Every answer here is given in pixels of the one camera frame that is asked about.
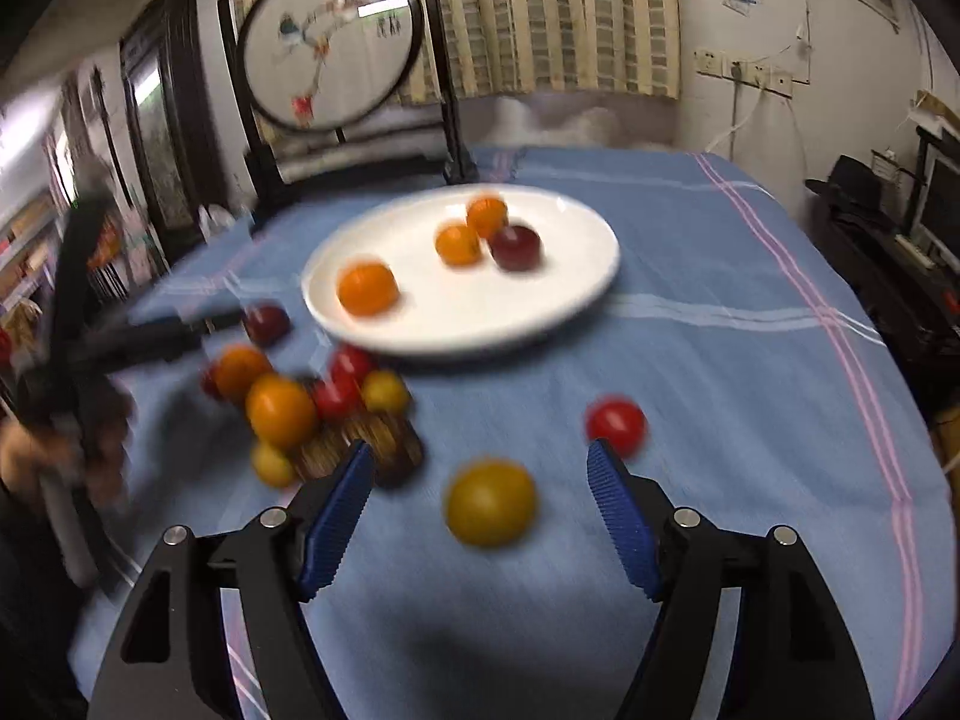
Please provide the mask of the person's left hand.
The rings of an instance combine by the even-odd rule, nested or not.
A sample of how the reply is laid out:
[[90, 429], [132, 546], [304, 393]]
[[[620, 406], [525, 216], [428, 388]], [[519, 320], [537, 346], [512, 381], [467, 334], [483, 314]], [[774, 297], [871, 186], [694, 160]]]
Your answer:
[[124, 492], [125, 441], [135, 401], [121, 392], [119, 401], [107, 407], [99, 422], [93, 445], [82, 449], [75, 437], [52, 427], [25, 427], [14, 416], [2, 422], [2, 483], [11, 494], [39, 507], [43, 504], [41, 478], [47, 473], [83, 473], [83, 484], [96, 507], [114, 504]]

